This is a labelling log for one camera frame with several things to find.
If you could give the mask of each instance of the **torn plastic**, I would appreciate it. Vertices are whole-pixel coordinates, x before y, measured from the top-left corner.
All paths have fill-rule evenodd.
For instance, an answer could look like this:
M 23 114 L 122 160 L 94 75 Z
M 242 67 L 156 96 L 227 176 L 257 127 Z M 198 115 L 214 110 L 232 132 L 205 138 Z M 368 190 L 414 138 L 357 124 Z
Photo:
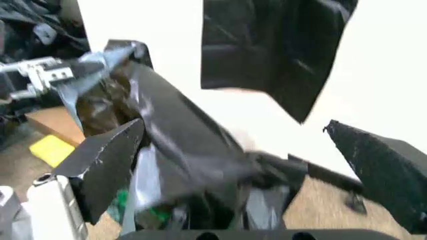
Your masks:
M 336 120 L 325 129 L 363 183 L 363 196 L 383 205 L 409 233 L 426 234 L 427 155 Z
M 107 49 L 126 46 L 132 42 L 112 41 Z M 145 50 L 134 49 L 109 75 L 97 75 L 98 84 L 76 105 L 86 136 L 135 118 L 144 121 L 146 138 L 135 161 L 122 233 L 283 226 L 283 212 L 307 164 L 244 153 L 226 130 L 156 74 L 148 50 L 140 49 Z
M 204 0 L 201 87 L 272 96 L 303 122 L 357 0 Z
M 95 73 L 88 74 L 87 76 L 69 81 L 64 84 L 58 84 L 55 87 L 64 106 L 67 108 L 69 114 L 81 130 L 83 130 L 83 127 L 77 116 L 76 109 L 76 103 L 79 96 L 82 96 L 86 92 L 90 91 L 100 82 L 102 78 L 107 77 L 110 72 L 118 64 L 127 59 L 133 51 L 133 46 L 127 46 L 123 48 L 107 50 L 105 52 L 87 53 L 78 59 L 80 63 L 102 63 L 103 68 L 101 68 L 99 71 L 96 71 Z

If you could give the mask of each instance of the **black object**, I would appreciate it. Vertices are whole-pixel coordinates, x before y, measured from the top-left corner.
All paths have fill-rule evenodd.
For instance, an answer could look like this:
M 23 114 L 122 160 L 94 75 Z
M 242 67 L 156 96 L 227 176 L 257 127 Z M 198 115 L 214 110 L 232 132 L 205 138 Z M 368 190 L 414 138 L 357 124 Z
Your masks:
M 54 1 L 2 0 L 0 20 L 4 22 L 4 51 L 0 62 L 57 57 L 77 58 L 88 52 L 83 26 L 59 18 Z
M 326 130 L 362 181 L 363 196 L 383 205 L 411 234 L 426 234 L 427 155 L 336 120 Z
M 111 41 L 107 48 L 138 44 Z M 144 121 L 123 232 L 283 228 L 283 212 L 300 189 L 307 164 L 244 153 L 226 130 L 147 66 L 148 49 L 140 50 L 76 105 L 86 136 L 131 119 Z
M 61 19 L 60 10 L 58 0 L 1 0 L 0 63 L 42 57 L 73 59 L 88 52 L 84 26 Z M 17 72 L 0 73 L 0 99 L 25 90 L 29 82 Z M 0 114 L 25 119 L 25 113 L 60 104 L 58 94 L 51 91 L 38 99 L 13 101 Z
M 303 122 L 357 0 L 204 0 L 201 87 L 271 95 Z
M 117 190 L 129 184 L 130 169 L 144 135 L 144 122 L 130 121 L 87 137 L 57 168 L 69 178 L 83 219 L 95 224 Z
M 357 196 L 354 192 L 350 192 L 344 200 L 344 203 L 347 207 L 358 214 L 367 215 L 368 211 L 366 210 L 363 199 Z
M 295 230 L 213 230 L 213 231 L 137 231 L 119 240 L 396 240 L 386 234 L 363 229 Z

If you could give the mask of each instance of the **gray metal part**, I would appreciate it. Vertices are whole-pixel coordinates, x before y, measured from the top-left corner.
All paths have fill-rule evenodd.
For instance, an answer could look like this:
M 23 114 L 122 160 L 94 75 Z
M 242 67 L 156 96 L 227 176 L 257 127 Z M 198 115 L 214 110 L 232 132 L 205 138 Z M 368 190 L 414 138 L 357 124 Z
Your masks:
M 15 191 L 9 186 L 0 186 L 0 193 L 0 240 L 14 239 L 13 235 L 16 232 L 14 229 L 19 225 L 14 222 L 21 211 L 21 203 Z

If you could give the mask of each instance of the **black plastic bag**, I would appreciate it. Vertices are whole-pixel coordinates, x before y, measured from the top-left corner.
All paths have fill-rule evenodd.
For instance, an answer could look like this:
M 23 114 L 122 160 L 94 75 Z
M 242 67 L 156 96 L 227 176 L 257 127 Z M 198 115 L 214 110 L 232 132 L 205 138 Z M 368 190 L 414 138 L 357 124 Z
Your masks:
M 132 44 L 140 43 L 111 41 L 107 48 Z M 135 159 L 122 233 L 283 227 L 282 215 L 307 165 L 243 152 L 226 130 L 156 74 L 147 57 L 148 50 L 130 55 L 76 106 L 86 136 L 134 118 L 144 121 L 146 139 Z
M 357 0 L 204 0 L 201 87 L 270 94 L 303 122 Z

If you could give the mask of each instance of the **black plastic piece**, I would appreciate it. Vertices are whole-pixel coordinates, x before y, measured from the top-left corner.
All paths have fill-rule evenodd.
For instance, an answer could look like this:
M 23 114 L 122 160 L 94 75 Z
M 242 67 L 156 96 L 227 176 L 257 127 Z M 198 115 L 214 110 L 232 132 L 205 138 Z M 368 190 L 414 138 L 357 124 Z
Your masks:
M 107 133 L 87 137 L 57 168 L 69 178 L 83 219 L 96 224 L 117 190 L 127 186 L 144 122 L 132 120 Z
M 347 207 L 358 214 L 367 215 L 368 211 L 366 210 L 363 199 L 357 196 L 354 192 L 350 192 L 344 200 L 344 203 Z
M 268 93 L 303 122 L 357 0 L 204 0 L 201 87 Z
M 411 234 L 426 234 L 427 155 L 410 144 L 331 120 L 326 130 L 363 183 L 363 196 L 383 205 Z
M 293 230 L 187 230 L 187 231 L 136 231 L 119 240 L 396 240 L 372 230 L 363 229 L 293 229 Z

